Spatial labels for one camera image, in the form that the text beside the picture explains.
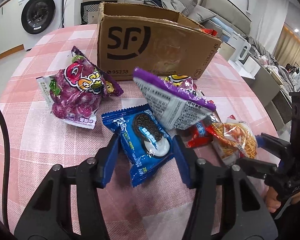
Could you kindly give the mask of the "white red noodle snack bag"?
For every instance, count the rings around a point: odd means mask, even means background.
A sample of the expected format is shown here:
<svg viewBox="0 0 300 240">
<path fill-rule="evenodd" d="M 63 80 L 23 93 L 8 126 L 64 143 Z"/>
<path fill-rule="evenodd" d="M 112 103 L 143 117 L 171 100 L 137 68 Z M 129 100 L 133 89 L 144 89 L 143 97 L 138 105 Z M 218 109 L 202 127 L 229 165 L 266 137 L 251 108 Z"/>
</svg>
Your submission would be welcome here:
<svg viewBox="0 0 300 240">
<path fill-rule="evenodd" d="M 254 159 L 257 141 L 250 126 L 230 115 L 226 122 L 212 114 L 204 121 L 206 130 L 212 135 L 212 145 L 224 165 L 231 166 L 240 158 Z"/>
</svg>

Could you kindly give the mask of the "blue cookie packet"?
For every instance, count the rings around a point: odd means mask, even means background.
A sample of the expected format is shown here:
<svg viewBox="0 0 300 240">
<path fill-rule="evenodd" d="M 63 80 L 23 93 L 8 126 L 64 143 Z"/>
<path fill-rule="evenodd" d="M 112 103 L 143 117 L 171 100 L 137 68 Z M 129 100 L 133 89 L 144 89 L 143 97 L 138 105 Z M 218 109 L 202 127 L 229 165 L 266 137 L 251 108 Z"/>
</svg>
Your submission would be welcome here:
<svg viewBox="0 0 300 240">
<path fill-rule="evenodd" d="M 132 164 L 130 178 L 133 187 L 145 182 L 173 159 L 171 136 L 148 104 L 104 113 L 102 122 L 120 137 L 123 152 Z"/>
</svg>

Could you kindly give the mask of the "purple grape candy bag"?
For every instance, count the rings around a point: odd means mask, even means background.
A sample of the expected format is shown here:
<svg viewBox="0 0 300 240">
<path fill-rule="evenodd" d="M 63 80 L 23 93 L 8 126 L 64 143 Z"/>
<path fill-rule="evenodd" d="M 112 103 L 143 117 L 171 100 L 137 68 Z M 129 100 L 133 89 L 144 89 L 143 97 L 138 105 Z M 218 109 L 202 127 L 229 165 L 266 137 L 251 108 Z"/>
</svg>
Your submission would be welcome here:
<svg viewBox="0 0 300 240">
<path fill-rule="evenodd" d="M 102 99 L 119 97 L 123 89 L 77 47 L 72 47 L 71 56 L 66 68 L 36 81 L 56 118 L 72 126 L 94 129 Z"/>
</svg>

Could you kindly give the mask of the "purple white snack bag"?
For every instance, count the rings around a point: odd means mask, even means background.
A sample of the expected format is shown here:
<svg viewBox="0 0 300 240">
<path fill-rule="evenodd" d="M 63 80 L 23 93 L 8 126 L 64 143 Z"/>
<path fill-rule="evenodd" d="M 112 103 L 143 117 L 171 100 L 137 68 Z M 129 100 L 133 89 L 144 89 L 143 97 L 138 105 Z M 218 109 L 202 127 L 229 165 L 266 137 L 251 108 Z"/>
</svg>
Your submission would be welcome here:
<svg viewBox="0 0 300 240">
<path fill-rule="evenodd" d="M 159 77 L 135 68 L 133 81 L 165 129 L 186 130 L 216 110 L 213 102 L 198 94 L 189 76 Z"/>
</svg>

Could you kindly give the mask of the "pink plaid tablecloth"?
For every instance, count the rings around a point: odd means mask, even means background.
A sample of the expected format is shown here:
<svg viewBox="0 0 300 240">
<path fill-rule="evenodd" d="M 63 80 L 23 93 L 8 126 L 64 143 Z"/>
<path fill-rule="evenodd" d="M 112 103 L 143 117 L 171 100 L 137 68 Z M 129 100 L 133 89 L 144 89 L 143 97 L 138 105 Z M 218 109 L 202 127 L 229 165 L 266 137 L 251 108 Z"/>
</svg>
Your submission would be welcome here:
<svg viewBox="0 0 300 240">
<path fill-rule="evenodd" d="M 0 109 L 10 137 L 8 222 L 14 230 L 34 191 L 55 164 L 75 166 L 108 144 L 112 133 L 98 119 L 94 129 L 68 125 L 50 113 L 36 79 L 55 74 L 79 48 L 97 60 L 97 27 L 67 27 L 44 36 L 29 52 L 0 60 Z M 233 115 L 254 134 L 276 135 L 266 110 L 241 76 L 219 55 L 200 79 L 198 90 L 214 101 L 222 121 Z M 183 184 L 175 160 L 150 180 L 132 187 L 129 161 L 119 154 L 110 183 L 98 191 L 111 239 L 181 239 L 194 191 Z"/>
</svg>

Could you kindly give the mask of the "red snack packet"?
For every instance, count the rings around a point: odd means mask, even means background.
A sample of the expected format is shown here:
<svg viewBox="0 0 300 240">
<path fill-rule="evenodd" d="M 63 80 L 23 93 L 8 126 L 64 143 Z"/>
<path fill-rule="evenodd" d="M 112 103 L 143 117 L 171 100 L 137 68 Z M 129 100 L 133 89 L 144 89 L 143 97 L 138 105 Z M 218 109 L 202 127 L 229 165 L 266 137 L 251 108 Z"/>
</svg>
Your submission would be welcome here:
<svg viewBox="0 0 300 240">
<path fill-rule="evenodd" d="M 191 134 L 191 139 L 187 143 L 189 148 L 204 146 L 209 144 L 213 140 L 212 135 L 208 133 L 202 121 L 197 122 L 195 125 L 191 126 L 189 130 Z"/>
</svg>

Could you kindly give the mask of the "white electric kettle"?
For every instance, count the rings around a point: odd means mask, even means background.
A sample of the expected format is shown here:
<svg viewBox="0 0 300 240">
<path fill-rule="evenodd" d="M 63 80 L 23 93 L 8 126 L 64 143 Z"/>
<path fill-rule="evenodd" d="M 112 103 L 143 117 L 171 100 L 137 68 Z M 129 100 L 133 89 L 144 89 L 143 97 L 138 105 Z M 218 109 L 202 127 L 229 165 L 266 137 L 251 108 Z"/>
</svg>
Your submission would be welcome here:
<svg viewBox="0 0 300 240">
<path fill-rule="evenodd" d="M 233 62 L 245 59 L 251 48 L 249 42 L 236 32 L 232 33 L 227 43 L 235 49 L 233 55 L 230 57 L 230 60 Z"/>
</svg>

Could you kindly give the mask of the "grey sofa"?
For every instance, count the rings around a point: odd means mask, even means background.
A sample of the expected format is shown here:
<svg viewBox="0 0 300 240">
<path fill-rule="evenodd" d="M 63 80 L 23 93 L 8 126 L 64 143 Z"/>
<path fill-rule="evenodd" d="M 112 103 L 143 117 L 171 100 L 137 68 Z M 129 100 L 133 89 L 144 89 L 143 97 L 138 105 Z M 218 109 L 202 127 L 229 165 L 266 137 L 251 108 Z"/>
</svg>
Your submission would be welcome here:
<svg viewBox="0 0 300 240">
<path fill-rule="evenodd" d="M 148 0 L 117 0 L 119 3 L 147 3 L 153 5 Z M 250 33 L 251 20 L 230 0 L 178 0 L 181 1 L 189 10 L 189 14 L 192 10 L 200 5 L 210 11 L 213 11 L 217 15 L 203 23 L 202 25 L 210 22 L 219 27 L 230 27 L 232 30 L 240 33 L 241 35 L 247 35 Z"/>
</svg>

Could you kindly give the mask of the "grey sofa cushion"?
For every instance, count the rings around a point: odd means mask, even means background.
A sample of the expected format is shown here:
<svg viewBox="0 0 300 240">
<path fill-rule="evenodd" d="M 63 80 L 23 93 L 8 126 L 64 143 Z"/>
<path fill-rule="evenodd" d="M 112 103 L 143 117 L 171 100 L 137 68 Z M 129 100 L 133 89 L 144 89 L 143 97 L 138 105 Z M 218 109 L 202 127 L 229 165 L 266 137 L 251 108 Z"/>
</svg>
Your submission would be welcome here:
<svg viewBox="0 0 300 240">
<path fill-rule="evenodd" d="M 208 20 L 214 18 L 216 15 L 217 14 L 213 11 L 197 5 L 187 17 L 199 24 L 203 24 Z"/>
</svg>

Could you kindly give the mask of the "brown SF cardboard box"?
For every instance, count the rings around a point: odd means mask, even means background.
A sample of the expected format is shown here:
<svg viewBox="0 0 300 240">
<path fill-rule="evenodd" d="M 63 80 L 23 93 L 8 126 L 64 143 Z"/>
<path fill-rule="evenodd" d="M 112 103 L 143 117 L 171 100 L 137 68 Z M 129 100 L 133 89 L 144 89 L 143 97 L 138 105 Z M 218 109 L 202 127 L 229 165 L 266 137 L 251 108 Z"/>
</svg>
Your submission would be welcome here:
<svg viewBox="0 0 300 240">
<path fill-rule="evenodd" d="M 136 67 L 158 76 L 201 77 L 221 40 L 179 12 L 130 3 L 100 3 L 97 65 L 115 80 Z"/>
</svg>

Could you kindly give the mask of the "black patterned chair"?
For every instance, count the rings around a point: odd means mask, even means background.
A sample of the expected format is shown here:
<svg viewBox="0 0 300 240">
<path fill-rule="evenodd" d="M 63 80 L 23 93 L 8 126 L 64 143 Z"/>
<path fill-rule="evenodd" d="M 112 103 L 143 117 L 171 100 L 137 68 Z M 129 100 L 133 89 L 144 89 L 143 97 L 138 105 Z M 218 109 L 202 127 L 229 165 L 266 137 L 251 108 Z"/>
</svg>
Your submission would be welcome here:
<svg viewBox="0 0 300 240">
<path fill-rule="evenodd" d="M 117 0 L 96 0 L 81 3 L 81 25 L 88 24 L 89 12 L 98 12 L 100 3 L 110 2 L 117 3 Z"/>
</svg>

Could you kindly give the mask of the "white washing machine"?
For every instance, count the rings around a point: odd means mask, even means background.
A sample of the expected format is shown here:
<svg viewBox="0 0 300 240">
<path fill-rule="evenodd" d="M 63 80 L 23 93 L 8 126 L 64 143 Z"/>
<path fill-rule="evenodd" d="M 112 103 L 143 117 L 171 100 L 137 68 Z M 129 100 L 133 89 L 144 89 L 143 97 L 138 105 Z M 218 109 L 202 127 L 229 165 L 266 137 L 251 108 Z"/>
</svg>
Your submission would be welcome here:
<svg viewBox="0 0 300 240">
<path fill-rule="evenodd" d="M 46 34 L 63 26 L 64 0 L 18 0 L 22 8 L 23 46 L 32 49 Z"/>
</svg>

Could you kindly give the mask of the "grey jacket on sofa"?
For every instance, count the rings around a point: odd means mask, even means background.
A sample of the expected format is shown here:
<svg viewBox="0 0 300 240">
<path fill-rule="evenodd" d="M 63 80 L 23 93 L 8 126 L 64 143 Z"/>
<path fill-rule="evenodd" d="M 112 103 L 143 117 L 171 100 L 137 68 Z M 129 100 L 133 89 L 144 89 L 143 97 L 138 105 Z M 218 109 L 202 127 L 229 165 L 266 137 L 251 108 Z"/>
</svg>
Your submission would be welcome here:
<svg viewBox="0 0 300 240">
<path fill-rule="evenodd" d="M 189 10 L 187 9 L 187 7 L 181 1 L 178 0 L 148 0 L 148 1 L 153 3 L 153 5 L 157 7 L 177 11 L 179 13 L 182 13 L 185 16 L 189 14 Z"/>
</svg>

